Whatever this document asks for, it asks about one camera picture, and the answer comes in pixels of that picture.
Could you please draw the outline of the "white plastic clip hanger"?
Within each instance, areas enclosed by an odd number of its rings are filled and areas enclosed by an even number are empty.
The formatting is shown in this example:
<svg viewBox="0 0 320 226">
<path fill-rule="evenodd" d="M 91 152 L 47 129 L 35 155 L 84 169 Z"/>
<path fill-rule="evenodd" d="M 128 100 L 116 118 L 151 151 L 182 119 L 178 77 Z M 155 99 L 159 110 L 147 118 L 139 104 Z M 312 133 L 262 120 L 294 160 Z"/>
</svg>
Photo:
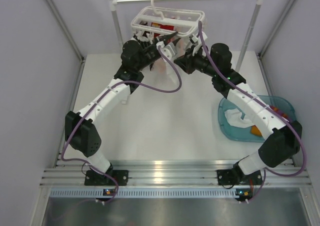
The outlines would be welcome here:
<svg viewBox="0 0 320 226">
<path fill-rule="evenodd" d="M 189 43 L 189 36 L 198 33 L 198 23 L 205 21 L 205 13 L 195 10 L 181 10 L 161 8 L 155 6 L 155 0 L 150 0 L 150 6 L 143 8 L 132 20 L 130 26 L 134 34 L 143 33 L 155 35 L 169 35 L 172 31 L 153 28 L 151 23 L 172 25 L 175 27 L 177 37 L 181 38 L 185 45 Z"/>
</svg>

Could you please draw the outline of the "white sock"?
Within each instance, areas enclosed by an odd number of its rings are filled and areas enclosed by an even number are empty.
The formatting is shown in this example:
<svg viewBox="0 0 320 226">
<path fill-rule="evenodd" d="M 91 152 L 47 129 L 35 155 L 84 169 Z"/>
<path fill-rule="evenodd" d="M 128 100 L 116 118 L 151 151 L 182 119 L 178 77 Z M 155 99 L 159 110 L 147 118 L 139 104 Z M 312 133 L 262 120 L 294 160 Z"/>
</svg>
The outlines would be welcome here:
<svg viewBox="0 0 320 226">
<path fill-rule="evenodd" d="M 181 42 L 180 38 L 178 43 L 176 44 L 176 49 L 177 49 L 177 55 L 174 59 L 183 56 L 184 55 L 184 43 Z M 172 81 L 172 83 L 177 86 L 180 87 L 181 86 L 181 76 L 180 76 L 180 69 L 178 67 L 178 65 L 176 65 L 171 61 L 165 61 L 166 64 L 166 75 L 168 76 L 168 78 Z"/>
<path fill-rule="evenodd" d="M 239 109 L 229 109 L 224 112 L 224 116 L 230 126 L 237 128 L 249 128 L 255 124 Z"/>
</svg>

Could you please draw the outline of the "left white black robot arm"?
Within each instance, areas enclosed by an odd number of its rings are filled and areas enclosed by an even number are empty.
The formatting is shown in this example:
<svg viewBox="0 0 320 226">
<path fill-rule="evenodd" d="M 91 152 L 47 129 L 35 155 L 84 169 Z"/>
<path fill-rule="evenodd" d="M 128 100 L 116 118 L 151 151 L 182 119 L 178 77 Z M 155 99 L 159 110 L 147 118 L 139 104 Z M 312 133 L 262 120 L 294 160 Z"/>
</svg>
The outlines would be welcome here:
<svg viewBox="0 0 320 226">
<path fill-rule="evenodd" d="M 84 108 L 66 114 L 65 145 L 61 159 L 67 161 L 65 154 L 75 152 L 74 160 L 90 167 L 87 177 L 91 185 L 118 186 L 113 177 L 113 165 L 102 152 L 103 142 L 97 129 L 98 120 L 109 114 L 117 104 L 127 100 L 139 86 L 161 93 L 177 92 L 182 87 L 182 79 L 173 60 L 177 55 L 176 45 L 179 40 L 177 32 L 151 38 L 134 35 L 124 43 L 120 55 L 121 65 L 107 87 Z M 142 83 L 142 70 L 158 59 L 163 59 L 177 75 L 177 88 L 169 91 Z"/>
</svg>

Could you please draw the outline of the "pink sock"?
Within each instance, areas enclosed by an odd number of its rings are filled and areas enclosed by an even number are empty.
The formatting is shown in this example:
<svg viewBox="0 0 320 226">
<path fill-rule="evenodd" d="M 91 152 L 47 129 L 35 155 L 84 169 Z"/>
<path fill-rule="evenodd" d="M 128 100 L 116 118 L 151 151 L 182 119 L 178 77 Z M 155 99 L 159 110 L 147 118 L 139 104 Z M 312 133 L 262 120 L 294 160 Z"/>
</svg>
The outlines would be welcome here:
<svg viewBox="0 0 320 226">
<path fill-rule="evenodd" d="M 163 59 L 158 59 L 153 64 L 154 70 L 158 73 L 164 73 L 166 72 L 166 63 Z"/>
</svg>

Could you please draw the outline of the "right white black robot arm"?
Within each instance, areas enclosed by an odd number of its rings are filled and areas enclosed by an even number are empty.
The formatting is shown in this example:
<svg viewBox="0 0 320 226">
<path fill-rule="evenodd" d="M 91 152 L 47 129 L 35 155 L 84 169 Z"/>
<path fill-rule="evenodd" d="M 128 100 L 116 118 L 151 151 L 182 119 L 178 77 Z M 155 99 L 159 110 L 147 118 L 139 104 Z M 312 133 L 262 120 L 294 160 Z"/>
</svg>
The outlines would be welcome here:
<svg viewBox="0 0 320 226">
<path fill-rule="evenodd" d="M 212 45 L 210 50 L 200 48 L 194 53 L 187 49 L 174 60 L 187 74 L 195 70 L 211 76 L 215 90 L 235 104 L 259 129 L 264 143 L 251 155 L 236 162 L 229 170 L 230 184 L 245 184 L 252 174 L 265 168 L 275 168 L 299 151 L 302 146 L 302 125 L 278 115 L 255 94 L 245 78 L 232 69 L 232 53 L 223 43 Z"/>
</svg>

